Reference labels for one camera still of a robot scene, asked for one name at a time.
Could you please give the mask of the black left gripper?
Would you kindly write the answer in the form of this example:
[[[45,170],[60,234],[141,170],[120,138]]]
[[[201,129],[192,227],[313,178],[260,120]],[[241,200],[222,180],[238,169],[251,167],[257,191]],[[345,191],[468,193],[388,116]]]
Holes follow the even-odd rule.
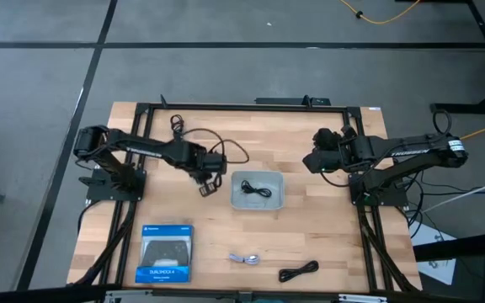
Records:
[[[216,192],[222,185],[222,174],[227,171],[227,158],[216,151],[208,152],[206,149],[198,149],[195,152],[195,161],[190,169],[190,177],[198,184],[204,184],[199,188],[200,195],[207,197]]]

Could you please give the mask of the grey plastic tray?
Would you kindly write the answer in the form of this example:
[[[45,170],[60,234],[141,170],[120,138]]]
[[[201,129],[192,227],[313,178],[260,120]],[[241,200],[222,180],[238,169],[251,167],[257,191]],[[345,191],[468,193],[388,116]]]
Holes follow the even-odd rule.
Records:
[[[274,171],[232,174],[231,205],[236,210],[279,210],[284,206],[285,181]]]

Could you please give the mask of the blue DualShock controller box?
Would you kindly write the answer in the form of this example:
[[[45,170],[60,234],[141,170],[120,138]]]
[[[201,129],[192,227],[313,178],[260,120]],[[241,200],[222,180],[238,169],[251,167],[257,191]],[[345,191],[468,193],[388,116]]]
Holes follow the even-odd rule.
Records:
[[[144,225],[141,228],[138,284],[188,283],[190,281],[192,225]]]

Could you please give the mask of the white printed paper sheet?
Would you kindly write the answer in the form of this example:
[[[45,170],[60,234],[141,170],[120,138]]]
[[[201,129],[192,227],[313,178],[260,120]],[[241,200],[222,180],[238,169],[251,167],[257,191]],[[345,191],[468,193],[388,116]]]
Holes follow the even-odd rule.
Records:
[[[435,230],[433,227],[415,221],[409,227],[411,242],[414,246],[455,240],[454,237]],[[442,284],[452,285],[456,269],[456,259],[417,262],[418,271]]]

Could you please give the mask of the black flat bar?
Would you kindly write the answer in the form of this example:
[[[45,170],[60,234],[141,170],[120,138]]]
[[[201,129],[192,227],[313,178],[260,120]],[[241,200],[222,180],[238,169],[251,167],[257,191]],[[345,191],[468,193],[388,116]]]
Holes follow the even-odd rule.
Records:
[[[418,262],[446,260],[485,254],[485,234],[413,247]]]

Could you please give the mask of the black bracket on frame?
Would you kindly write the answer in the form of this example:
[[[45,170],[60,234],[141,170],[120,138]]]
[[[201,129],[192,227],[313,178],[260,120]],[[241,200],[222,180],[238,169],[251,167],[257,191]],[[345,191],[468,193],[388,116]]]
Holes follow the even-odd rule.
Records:
[[[256,98],[254,102],[262,105],[331,106],[329,98],[314,98],[308,95],[301,98]]]

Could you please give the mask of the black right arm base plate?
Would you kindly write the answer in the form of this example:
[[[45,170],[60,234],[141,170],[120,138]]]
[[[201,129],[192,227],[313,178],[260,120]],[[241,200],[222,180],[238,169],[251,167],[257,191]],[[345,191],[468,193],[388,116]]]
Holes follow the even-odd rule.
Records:
[[[404,206],[408,203],[403,177],[374,170],[364,177],[361,173],[351,173],[348,178],[351,200],[355,205]]]

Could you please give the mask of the black aluminium table frame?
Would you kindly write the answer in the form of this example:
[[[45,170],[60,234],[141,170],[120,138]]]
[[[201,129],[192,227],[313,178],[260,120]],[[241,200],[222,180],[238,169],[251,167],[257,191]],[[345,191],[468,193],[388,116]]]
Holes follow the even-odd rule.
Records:
[[[258,298],[335,300],[341,293],[370,291],[366,264],[384,288],[381,261],[360,234],[359,212],[344,187],[347,176],[309,173],[303,157],[320,128],[345,123],[367,135],[385,136],[381,111],[317,106],[251,104],[155,105],[140,118],[139,130],[151,138],[171,136],[169,119],[184,118],[189,138],[212,146],[227,139],[229,171],[274,171],[285,180],[280,210],[235,210],[231,179],[209,197],[189,176],[165,162],[147,158],[145,192],[136,207],[128,246],[118,246],[108,282],[151,295],[211,295],[250,301]],[[191,280],[182,284],[138,284],[141,228],[145,224],[194,227]]]

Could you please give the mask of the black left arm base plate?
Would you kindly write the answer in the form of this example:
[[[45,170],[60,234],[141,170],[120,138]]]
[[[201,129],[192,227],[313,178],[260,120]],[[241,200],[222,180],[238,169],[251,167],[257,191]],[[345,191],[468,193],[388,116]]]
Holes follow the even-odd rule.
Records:
[[[116,186],[108,172],[101,168],[93,170],[91,177],[80,177],[78,180],[88,187],[86,199],[110,200],[110,201],[137,201],[141,200],[144,193],[147,172],[134,171],[135,187],[122,189]]]

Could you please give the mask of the silver bracket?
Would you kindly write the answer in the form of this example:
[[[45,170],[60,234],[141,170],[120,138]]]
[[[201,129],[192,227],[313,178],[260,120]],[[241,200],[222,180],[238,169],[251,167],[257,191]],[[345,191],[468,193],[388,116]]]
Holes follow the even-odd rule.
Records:
[[[339,294],[339,303],[388,303],[386,297],[374,295]]]

